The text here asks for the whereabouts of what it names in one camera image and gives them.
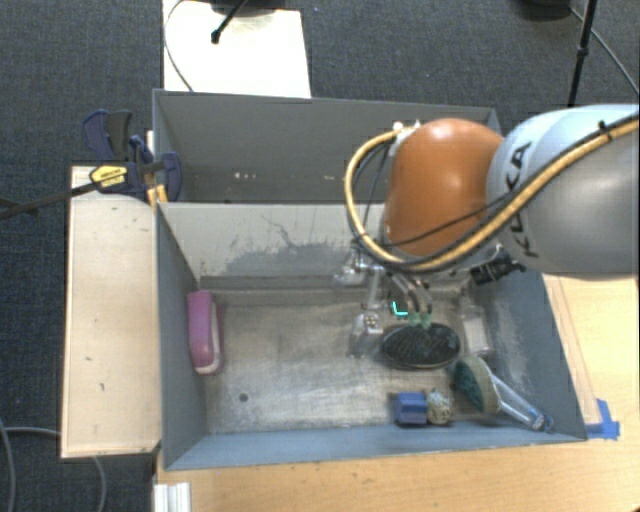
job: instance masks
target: green light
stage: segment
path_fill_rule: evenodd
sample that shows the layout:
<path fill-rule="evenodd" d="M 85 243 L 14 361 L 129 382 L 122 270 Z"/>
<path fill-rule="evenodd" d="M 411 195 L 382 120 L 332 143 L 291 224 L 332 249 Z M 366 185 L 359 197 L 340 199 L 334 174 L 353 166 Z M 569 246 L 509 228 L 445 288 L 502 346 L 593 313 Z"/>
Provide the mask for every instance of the green light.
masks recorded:
<path fill-rule="evenodd" d="M 395 300 L 391 301 L 391 311 L 396 316 L 409 316 L 408 311 L 398 311 L 398 305 L 396 304 Z"/>

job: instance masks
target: yellow clamp label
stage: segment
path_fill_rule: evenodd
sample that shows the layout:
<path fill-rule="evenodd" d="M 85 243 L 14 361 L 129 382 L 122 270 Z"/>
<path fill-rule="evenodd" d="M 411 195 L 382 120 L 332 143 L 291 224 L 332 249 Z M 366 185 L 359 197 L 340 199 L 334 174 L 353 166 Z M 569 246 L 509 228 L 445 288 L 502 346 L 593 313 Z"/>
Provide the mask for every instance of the yellow clamp label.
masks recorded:
<path fill-rule="evenodd" d="M 127 168 L 119 165 L 103 165 L 89 174 L 100 188 L 108 188 L 124 183 L 127 179 Z"/>

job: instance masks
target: wooden table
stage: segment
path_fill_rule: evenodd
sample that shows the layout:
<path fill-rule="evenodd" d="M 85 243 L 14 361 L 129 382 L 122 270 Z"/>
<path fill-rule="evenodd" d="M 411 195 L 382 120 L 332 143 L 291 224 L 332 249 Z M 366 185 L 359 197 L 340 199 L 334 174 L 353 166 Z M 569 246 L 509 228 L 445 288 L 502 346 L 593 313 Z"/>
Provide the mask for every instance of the wooden table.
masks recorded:
<path fill-rule="evenodd" d="M 566 297 L 560 314 L 595 395 L 621 423 L 618 441 L 184 472 L 159 460 L 158 482 L 190 482 L 194 512 L 640 510 L 636 281 L 547 285 Z"/>

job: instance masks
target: wooden board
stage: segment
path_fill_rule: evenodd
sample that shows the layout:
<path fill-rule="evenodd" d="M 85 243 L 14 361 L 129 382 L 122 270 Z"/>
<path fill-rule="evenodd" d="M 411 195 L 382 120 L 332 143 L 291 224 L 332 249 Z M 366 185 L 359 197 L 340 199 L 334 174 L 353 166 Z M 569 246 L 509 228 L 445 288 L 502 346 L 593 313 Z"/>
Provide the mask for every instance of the wooden board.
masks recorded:
<path fill-rule="evenodd" d="M 160 440 L 152 210 L 92 192 L 69 215 L 61 455 L 152 451 Z"/>

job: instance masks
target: gray bin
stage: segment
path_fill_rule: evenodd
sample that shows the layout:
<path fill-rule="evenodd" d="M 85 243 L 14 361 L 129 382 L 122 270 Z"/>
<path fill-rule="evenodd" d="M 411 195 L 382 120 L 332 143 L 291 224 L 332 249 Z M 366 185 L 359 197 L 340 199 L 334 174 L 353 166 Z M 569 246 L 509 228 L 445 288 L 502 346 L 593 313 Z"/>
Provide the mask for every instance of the gray bin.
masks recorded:
<path fill-rule="evenodd" d="M 407 372 L 375 357 L 347 357 L 365 289 L 332 284 L 351 237 L 342 206 L 345 163 L 394 121 L 440 117 L 498 129 L 494 112 L 483 108 L 155 91 L 156 152 L 178 151 L 185 171 L 183 202 L 163 204 L 157 215 L 166 469 L 586 439 L 535 272 L 471 293 L 485 310 L 496 373 L 554 418 L 553 433 L 481 417 L 463 399 L 447 427 L 400 428 L 389 396 L 448 390 L 445 370 Z M 360 190 L 368 194 L 366 179 Z M 225 368 L 212 377 L 196 374 L 188 352 L 185 297 L 203 288 L 224 308 Z M 455 327 L 456 297 L 435 290 L 434 300 L 435 318 Z"/>

